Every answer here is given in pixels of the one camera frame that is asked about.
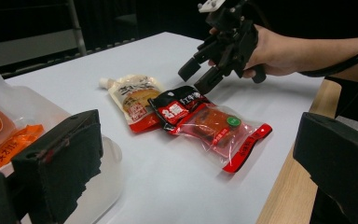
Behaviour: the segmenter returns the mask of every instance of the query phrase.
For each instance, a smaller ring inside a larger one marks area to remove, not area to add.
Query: red snack package
[[[207,152],[218,157],[222,169],[236,173],[255,143],[272,132],[266,123],[242,119],[226,106],[210,102],[194,88],[184,86],[149,99],[162,127],[171,134],[198,138]]]

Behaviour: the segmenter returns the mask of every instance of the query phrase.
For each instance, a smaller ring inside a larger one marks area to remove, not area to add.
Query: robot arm
[[[234,7],[226,7],[226,0],[208,0],[199,6],[199,11],[209,12],[206,22],[219,30],[211,35],[204,43],[197,47],[198,52],[179,70],[179,76],[187,81],[199,69],[200,64],[212,60],[212,66],[195,84],[201,94],[211,91],[223,77],[227,77],[234,70],[238,77],[242,76],[242,69],[249,61],[257,46],[258,32],[252,21],[245,20],[241,9],[247,0],[241,0]],[[254,83],[266,79],[263,67],[255,68]]]

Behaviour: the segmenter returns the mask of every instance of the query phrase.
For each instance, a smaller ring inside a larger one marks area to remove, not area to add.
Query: green label
[[[237,119],[235,117],[228,117],[227,118],[227,123],[231,126],[237,127],[238,125],[241,124],[241,120]]]

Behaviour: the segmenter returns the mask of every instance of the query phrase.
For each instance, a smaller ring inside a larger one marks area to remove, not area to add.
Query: packaged tofu
[[[134,133],[159,128],[159,119],[147,101],[162,92],[155,78],[144,75],[127,75],[117,80],[101,78],[100,86],[109,91]]]

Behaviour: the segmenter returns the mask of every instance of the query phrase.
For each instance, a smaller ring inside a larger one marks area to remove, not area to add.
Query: white tabletop
[[[222,172],[201,155],[200,145],[183,136],[162,130],[132,133],[107,90],[98,86],[100,77],[127,74],[155,77],[166,90],[191,85],[208,70],[207,64],[187,83],[177,72],[201,43],[162,33],[7,79],[13,86],[30,87],[71,114],[99,110],[103,135],[122,149],[124,189],[98,223],[256,222],[321,78],[268,76],[254,84],[232,74],[206,95],[245,119],[273,128],[234,175]]]

